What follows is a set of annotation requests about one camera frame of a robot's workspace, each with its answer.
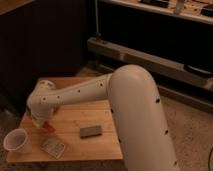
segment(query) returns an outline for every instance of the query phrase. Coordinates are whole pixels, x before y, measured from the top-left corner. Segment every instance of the cable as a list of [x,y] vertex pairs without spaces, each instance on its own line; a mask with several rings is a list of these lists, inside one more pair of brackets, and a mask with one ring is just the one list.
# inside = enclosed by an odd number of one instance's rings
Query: cable
[[213,171],[213,170],[211,170],[211,156],[212,156],[212,152],[213,152],[213,147],[211,148],[211,150],[209,152],[209,159],[208,159],[209,171]]

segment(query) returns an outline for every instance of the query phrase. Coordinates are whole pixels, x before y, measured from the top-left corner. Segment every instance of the cracker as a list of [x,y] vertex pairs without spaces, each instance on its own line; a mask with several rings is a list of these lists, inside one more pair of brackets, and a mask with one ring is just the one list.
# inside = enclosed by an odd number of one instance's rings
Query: cracker
[[58,138],[51,137],[46,139],[41,148],[51,156],[59,159],[65,150],[66,145]]

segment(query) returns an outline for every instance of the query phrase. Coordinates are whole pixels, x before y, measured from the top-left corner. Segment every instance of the wooden block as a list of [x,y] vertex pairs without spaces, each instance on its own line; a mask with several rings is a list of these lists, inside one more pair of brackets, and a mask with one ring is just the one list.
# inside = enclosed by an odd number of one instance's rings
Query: wooden block
[[80,129],[81,138],[88,138],[98,135],[102,135],[102,128],[100,125]]

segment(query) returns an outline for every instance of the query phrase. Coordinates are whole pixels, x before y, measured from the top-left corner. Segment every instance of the small wooden block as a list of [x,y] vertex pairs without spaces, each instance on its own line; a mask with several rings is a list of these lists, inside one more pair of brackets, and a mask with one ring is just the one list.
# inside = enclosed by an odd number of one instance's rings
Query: small wooden block
[[80,129],[81,138],[88,138],[91,136],[98,136],[98,135],[102,135],[102,128],[100,125]]
[[55,157],[60,158],[65,150],[65,144],[56,137],[48,138],[41,146],[42,150]]

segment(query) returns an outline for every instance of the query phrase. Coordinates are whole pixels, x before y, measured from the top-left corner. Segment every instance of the wooden board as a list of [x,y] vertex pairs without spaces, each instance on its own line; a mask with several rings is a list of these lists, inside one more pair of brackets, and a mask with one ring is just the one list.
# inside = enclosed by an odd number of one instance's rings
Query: wooden board
[[139,9],[148,12],[154,12],[156,14],[164,14],[172,17],[182,18],[186,20],[197,21],[213,25],[213,17],[204,16],[201,14],[201,9],[208,4],[212,4],[213,0],[186,0],[183,9],[180,14],[174,14],[174,9],[177,4],[177,0],[169,0],[168,7],[163,8],[154,6],[147,3],[140,3],[138,0],[100,0],[103,2]]
[[0,0],[0,15],[29,4],[34,0]]
[[[68,77],[46,79],[53,81],[57,88],[62,88],[91,78]],[[22,155],[9,152],[7,161],[44,162],[122,159],[108,101],[61,106],[50,120],[50,124],[56,129],[55,135],[67,144],[61,158],[56,160],[41,150],[40,145],[48,135],[38,130],[25,113],[19,127],[26,129],[29,133],[33,146],[32,152]],[[103,135],[80,139],[80,128],[93,125],[101,125]]]
[[[130,3],[139,3],[138,0],[123,0]],[[174,10],[177,0],[169,0],[169,10]],[[201,15],[201,9],[208,4],[213,4],[213,0],[186,0],[184,3],[184,9],[182,13],[192,14],[192,15]]]

